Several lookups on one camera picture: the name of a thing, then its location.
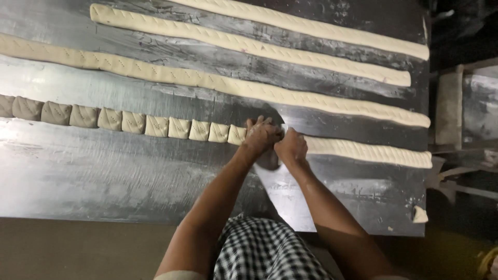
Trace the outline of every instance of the small dough scrap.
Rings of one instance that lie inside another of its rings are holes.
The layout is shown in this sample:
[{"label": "small dough scrap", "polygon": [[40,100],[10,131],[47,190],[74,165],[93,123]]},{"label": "small dough scrap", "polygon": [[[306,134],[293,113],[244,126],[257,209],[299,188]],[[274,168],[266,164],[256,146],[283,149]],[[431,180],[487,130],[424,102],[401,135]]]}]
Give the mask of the small dough scrap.
[{"label": "small dough scrap", "polygon": [[123,112],[109,108],[102,108],[97,126],[106,130],[121,131]]},{"label": "small dough scrap", "polygon": [[16,96],[12,103],[12,115],[16,118],[37,121],[41,119],[41,108],[43,102]]},{"label": "small dough scrap", "polygon": [[211,123],[209,129],[209,142],[226,143],[228,140],[229,126],[217,123]]},{"label": "small dough scrap", "polygon": [[147,115],[145,135],[168,137],[169,118]]},{"label": "small dough scrap", "polygon": [[207,141],[209,135],[209,122],[201,122],[192,120],[192,128],[190,129],[190,140]]},{"label": "small dough scrap", "polygon": [[145,126],[145,114],[123,111],[123,131],[142,134]]},{"label": "small dough scrap", "polygon": [[234,145],[242,145],[242,142],[246,139],[247,129],[239,128],[234,125],[230,125],[230,131],[228,132],[228,143]]},{"label": "small dough scrap", "polygon": [[41,121],[53,125],[68,126],[73,106],[47,101],[41,109]]},{"label": "small dough scrap", "polygon": [[190,121],[169,117],[168,137],[187,139]]},{"label": "small dough scrap", "polygon": [[86,129],[96,129],[97,108],[73,104],[69,125]]},{"label": "small dough scrap", "polygon": [[415,206],[413,208],[413,223],[414,224],[424,224],[429,221],[429,217],[427,217],[427,211],[422,209],[420,206]]},{"label": "small dough scrap", "polygon": [[15,96],[0,94],[0,117],[13,118],[12,103],[14,103]]}]

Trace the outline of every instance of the person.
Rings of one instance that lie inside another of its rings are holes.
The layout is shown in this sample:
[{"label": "person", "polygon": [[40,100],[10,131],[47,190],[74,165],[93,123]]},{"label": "person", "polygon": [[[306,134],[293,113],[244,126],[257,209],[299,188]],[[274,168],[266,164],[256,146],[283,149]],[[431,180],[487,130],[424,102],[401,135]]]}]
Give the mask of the person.
[{"label": "person", "polygon": [[395,276],[373,239],[311,171],[303,135],[289,128],[282,139],[281,129],[263,116],[249,119],[247,126],[242,145],[178,226],[155,279],[333,279],[287,225],[243,216],[229,219],[249,170],[271,148],[299,184],[318,236],[343,276]]}]

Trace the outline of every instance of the dough piece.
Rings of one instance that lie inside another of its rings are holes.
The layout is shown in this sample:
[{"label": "dough piece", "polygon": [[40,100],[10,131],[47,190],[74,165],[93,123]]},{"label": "dough piece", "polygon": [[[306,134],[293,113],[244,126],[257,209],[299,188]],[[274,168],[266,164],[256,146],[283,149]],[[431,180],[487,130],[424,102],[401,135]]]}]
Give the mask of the dough piece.
[{"label": "dough piece", "polygon": [[190,121],[169,117],[168,137],[187,139]]},{"label": "dough piece", "polygon": [[145,135],[168,137],[169,118],[147,115]]},{"label": "dough piece", "polygon": [[211,123],[208,141],[226,143],[228,140],[228,128],[227,125]]},{"label": "dough piece", "polygon": [[430,119],[419,113],[369,101],[337,98],[250,81],[237,80],[191,69],[172,68],[108,53],[53,46],[0,33],[0,54],[109,71],[146,81],[214,89],[226,94],[256,98],[292,106],[304,106],[335,114],[361,115],[406,126],[428,128]]},{"label": "dough piece", "polygon": [[247,129],[239,128],[234,125],[230,125],[230,131],[228,132],[228,143],[234,145],[242,145],[242,142],[246,139]]},{"label": "dough piece", "polygon": [[14,103],[15,96],[1,95],[0,94],[0,117],[13,118],[12,103]]},{"label": "dough piece", "polygon": [[171,0],[182,5],[248,19],[318,38],[342,41],[381,50],[404,53],[424,60],[429,58],[426,45],[395,39],[362,30],[305,19],[260,6],[232,0]]},{"label": "dough piece", "polygon": [[432,168],[431,153],[382,145],[368,145],[342,139],[305,136],[308,154],[333,154],[363,161],[398,164],[415,168]]},{"label": "dough piece", "polygon": [[12,115],[19,119],[39,122],[42,107],[41,101],[16,96],[12,103]]},{"label": "dough piece", "polygon": [[414,224],[423,224],[429,221],[429,217],[427,217],[427,211],[422,209],[420,206],[415,206],[413,208],[413,223]]},{"label": "dough piece", "polygon": [[121,131],[123,112],[109,108],[102,108],[97,126],[106,130]]},{"label": "dough piece", "polygon": [[86,129],[96,129],[97,108],[73,104],[69,125]]},{"label": "dough piece", "polygon": [[284,48],[211,28],[113,9],[102,4],[94,3],[90,6],[90,17],[93,21],[106,25],[165,36],[195,39],[230,50],[323,68],[382,83],[404,87],[409,87],[411,84],[411,77],[408,71],[399,71],[374,64],[355,62],[316,52]]},{"label": "dough piece", "polygon": [[142,134],[145,126],[145,114],[123,111],[123,131]]},{"label": "dough piece", "polygon": [[73,106],[47,101],[41,109],[41,121],[53,125],[68,126]]},{"label": "dough piece", "polygon": [[209,122],[192,120],[192,128],[188,139],[197,141],[207,141],[209,135]]}]

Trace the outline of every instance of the metal work surface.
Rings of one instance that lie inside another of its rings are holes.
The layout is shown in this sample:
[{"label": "metal work surface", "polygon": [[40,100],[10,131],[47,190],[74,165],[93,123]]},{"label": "metal work surface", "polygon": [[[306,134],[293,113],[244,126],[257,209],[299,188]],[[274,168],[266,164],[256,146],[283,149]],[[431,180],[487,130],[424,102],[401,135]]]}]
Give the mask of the metal work surface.
[{"label": "metal work surface", "polygon": [[[89,0],[0,0],[0,32],[155,64],[190,68],[292,90],[370,100],[427,114],[428,63],[407,55],[318,39],[167,1],[103,2],[264,42],[410,71],[409,88],[213,47],[190,39],[93,23]],[[256,5],[425,43],[422,12],[396,0],[294,1]],[[366,117],[268,104],[213,90],[146,82],[101,71],[0,55],[1,94],[242,125],[271,116],[299,132],[416,151],[427,129]],[[178,224],[237,147],[0,118],[0,216]],[[422,236],[412,206],[425,208],[424,169],[308,156],[318,178],[371,234]],[[285,166],[255,166],[233,215],[275,208],[297,231],[314,231],[304,197]]]}]

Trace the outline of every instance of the person's right hand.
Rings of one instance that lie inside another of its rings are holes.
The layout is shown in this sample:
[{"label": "person's right hand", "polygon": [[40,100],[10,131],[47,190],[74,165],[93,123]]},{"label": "person's right hand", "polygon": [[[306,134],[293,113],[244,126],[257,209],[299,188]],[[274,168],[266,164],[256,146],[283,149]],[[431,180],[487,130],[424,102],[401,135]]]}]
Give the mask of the person's right hand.
[{"label": "person's right hand", "polygon": [[298,165],[308,164],[306,161],[306,152],[308,151],[306,140],[302,134],[293,128],[287,130],[283,140],[277,142],[273,149],[275,149],[280,160],[288,167],[296,163]]}]

